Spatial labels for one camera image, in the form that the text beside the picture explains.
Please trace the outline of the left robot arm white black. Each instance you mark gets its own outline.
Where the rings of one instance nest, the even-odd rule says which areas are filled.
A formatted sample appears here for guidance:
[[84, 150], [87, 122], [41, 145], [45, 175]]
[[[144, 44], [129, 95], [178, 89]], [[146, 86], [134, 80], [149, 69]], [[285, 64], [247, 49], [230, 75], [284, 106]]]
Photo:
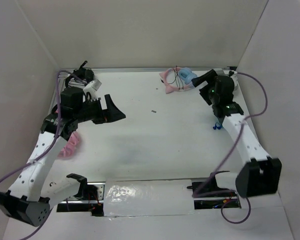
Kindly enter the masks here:
[[71, 134], [78, 125], [113, 123], [126, 118], [109, 94], [101, 100], [84, 97], [78, 87], [65, 88], [57, 100], [57, 109], [44, 120], [35, 148], [19, 176], [6, 192], [0, 192], [0, 209], [8, 217], [38, 227], [50, 210], [69, 197], [82, 200], [89, 193], [86, 177], [70, 173], [60, 183], [45, 184], [46, 178]]

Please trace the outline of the blue pink cat-ear headphones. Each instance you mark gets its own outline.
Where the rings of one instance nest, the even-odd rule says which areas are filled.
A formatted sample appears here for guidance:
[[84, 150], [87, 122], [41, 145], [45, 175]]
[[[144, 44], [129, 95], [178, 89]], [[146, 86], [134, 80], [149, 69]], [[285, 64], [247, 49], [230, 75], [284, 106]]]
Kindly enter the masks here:
[[[168, 81], [168, 76], [173, 73], [174, 80], [172, 82]], [[188, 67], [172, 67], [166, 71], [159, 73], [161, 82], [165, 86], [165, 93], [171, 94], [173, 92], [183, 92], [194, 88], [192, 84], [192, 79], [198, 77], [193, 71]]]

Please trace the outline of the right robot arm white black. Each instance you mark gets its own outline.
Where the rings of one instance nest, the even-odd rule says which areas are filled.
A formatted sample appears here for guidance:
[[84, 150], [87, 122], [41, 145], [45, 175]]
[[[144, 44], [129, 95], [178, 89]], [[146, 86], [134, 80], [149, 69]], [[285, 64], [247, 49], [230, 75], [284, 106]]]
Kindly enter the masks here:
[[[192, 80], [195, 87], [203, 82], [207, 84], [199, 90], [199, 94], [212, 107], [213, 114], [233, 140], [233, 146], [206, 182], [193, 191], [194, 196], [201, 196], [201, 189], [208, 183], [208, 190], [213, 196], [220, 196], [225, 189], [235, 191], [242, 198], [275, 194], [282, 163], [270, 156], [250, 129], [247, 123], [250, 117], [234, 101], [235, 81], [232, 76], [218, 74], [211, 69]], [[240, 155], [242, 169], [239, 173], [221, 172], [220, 168], [234, 150]]]

